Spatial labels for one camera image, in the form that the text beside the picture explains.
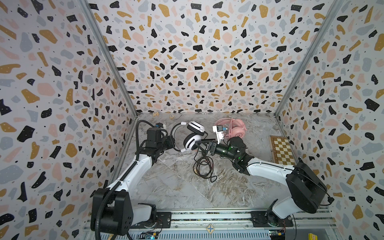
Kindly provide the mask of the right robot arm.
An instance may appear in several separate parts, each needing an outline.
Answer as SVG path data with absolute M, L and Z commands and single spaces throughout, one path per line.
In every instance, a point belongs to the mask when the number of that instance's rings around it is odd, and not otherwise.
M 199 149 L 204 156 L 210 154 L 229 159 L 241 174 L 263 177 L 288 188 L 289 195 L 274 200 L 263 216 L 256 217 L 258 222 L 276 227 L 279 222 L 295 213 L 317 212 L 328 190 L 308 165 L 303 162 L 294 166 L 266 162 L 249 155 L 246 148 L 240 137 L 230 138 L 227 144 L 200 140 L 192 146 L 192 150 Z

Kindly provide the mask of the wooden tile on rail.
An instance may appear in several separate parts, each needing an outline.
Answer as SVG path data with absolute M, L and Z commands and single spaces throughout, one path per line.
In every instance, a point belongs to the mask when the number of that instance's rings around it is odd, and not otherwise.
M 215 230 L 214 226 L 212 224 L 209 224 L 207 227 L 206 227 L 206 230 L 209 234 L 212 234 Z

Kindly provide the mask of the pink headphones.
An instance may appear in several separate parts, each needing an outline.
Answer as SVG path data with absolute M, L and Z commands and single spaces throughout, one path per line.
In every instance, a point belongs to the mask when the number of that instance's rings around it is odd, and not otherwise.
M 240 119 L 219 119 L 215 122 L 215 126 L 219 125 L 223 126 L 223 128 L 227 128 L 224 130 L 224 139 L 230 139 L 232 137 L 240 137 L 243 139 L 247 132 L 244 122 Z

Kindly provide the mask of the wooden chessboard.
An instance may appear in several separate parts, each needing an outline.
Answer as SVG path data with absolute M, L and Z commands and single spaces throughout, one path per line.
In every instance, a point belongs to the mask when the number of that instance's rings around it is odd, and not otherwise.
M 270 136 L 270 144 L 274 163 L 287 166 L 294 166 L 296 164 L 288 138 Z

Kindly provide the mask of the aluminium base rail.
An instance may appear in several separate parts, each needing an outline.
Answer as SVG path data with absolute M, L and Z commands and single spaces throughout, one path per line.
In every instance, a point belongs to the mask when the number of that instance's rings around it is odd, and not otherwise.
M 262 224 L 256 217 L 261 209 L 178 209 L 159 210 L 159 226 L 144 228 L 135 225 L 128 235 L 118 240 L 308 240 L 308 234 L 318 240 L 341 240 L 335 221 L 328 209 L 315 214 L 298 212 L 278 226 Z M 206 227 L 215 228 L 209 234 Z

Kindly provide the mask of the yellow block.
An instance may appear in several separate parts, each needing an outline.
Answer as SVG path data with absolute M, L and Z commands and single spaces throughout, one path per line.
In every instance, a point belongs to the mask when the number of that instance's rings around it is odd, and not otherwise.
M 318 240 L 318 236 L 313 233 L 309 233 L 308 240 Z

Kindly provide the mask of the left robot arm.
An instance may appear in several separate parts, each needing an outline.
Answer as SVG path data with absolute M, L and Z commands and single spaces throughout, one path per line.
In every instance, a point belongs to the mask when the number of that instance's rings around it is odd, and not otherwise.
M 130 192 L 136 189 L 158 158 L 173 146 L 173 139 L 164 128 L 151 125 L 146 140 L 137 143 L 136 155 L 128 168 L 108 187 L 99 188 L 94 193 L 91 230 L 97 240 L 102 238 L 103 233 L 111 234 L 113 240 L 127 235 L 135 225 L 150 229 L 157 227 L 156 206 L 144 203 L 134 205 Z

